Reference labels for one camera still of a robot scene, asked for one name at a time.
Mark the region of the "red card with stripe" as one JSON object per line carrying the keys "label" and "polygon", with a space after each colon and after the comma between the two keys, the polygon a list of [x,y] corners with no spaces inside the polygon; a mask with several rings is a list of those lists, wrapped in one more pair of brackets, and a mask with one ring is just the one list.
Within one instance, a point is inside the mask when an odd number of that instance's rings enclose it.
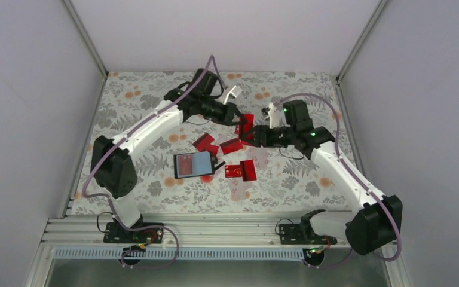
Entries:
{"label": "red card with stripe", "polygon": [[244,114],[246,122],[243,125],[239,125],[235,128],[235,134],[240,139],[243,145],[252,146],[254,141],[254,115]]}

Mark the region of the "black leather card holder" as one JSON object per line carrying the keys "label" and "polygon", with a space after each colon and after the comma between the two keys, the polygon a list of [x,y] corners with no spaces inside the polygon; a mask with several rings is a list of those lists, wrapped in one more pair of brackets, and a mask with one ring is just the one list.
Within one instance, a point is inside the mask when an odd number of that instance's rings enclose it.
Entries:
{"label": "black leather card holder", "polygon": [[185,154],[192,154],[192,163],[194,168],[194,174],[189,177],[178,178],[176,174],[176,156],[180,154],[174,155],[174,178],[175,179],[185,179],[185,178],[193,178],[199,177],[203,175],[212,175],[215,173],[215,166],[218,163],[216,157],[212,157],[209,152],[194,152],[194,153],[185,153]]}

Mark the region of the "red card pile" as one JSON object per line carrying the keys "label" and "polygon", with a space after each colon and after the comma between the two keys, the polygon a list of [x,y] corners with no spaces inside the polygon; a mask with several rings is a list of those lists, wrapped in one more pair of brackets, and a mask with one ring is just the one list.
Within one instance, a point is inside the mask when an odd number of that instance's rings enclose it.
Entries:
{"label": "red card pile", "polygon": [[180,154],[176,156],[176,174],[178,178],[189,177],[194,174],[192,154]]}

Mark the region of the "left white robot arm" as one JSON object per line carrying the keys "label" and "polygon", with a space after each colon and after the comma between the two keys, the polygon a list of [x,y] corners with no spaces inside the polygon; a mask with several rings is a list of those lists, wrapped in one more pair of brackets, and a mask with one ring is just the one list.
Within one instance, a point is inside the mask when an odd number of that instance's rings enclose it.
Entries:
{"label": "left white robot arm", "polygon": [[104,188],[100,196],[106,197],[120,224],[119,235],[127,242],[137,241],[142,235],[143,219],[132,196],[138,180],[134,162],[157,139],[194,115],[224,126],[241,124],[243,114],[229,102],[241,92],[239,86],[233,86],[224,90],[223,99],[218,100],[200,91],[174,88],[150,114],[127,130],[112,138],[99,136],[94,141],[91,172],[83,185],[83,196],[91,196],[87,188],[95,180]]}

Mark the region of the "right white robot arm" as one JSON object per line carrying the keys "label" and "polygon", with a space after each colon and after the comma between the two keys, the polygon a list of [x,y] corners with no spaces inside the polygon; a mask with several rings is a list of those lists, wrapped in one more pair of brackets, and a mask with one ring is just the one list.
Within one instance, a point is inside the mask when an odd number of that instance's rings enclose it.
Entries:
{"label": "right white robot arm", "polygon": [[353,251],[367,255],[396,242],[394,261],[402,253],[400,226],[403,204],[397,196],[386,196],[356,169],[339,150],[338,137],[325,127],[275,127],[258,125],[244,139],[255,147],[293,146],[306,159],[328,172],[331,180],[350,204],[351,213],[316,210],[302,219],[300,236],[315,243],[322,236],[344,239]]}

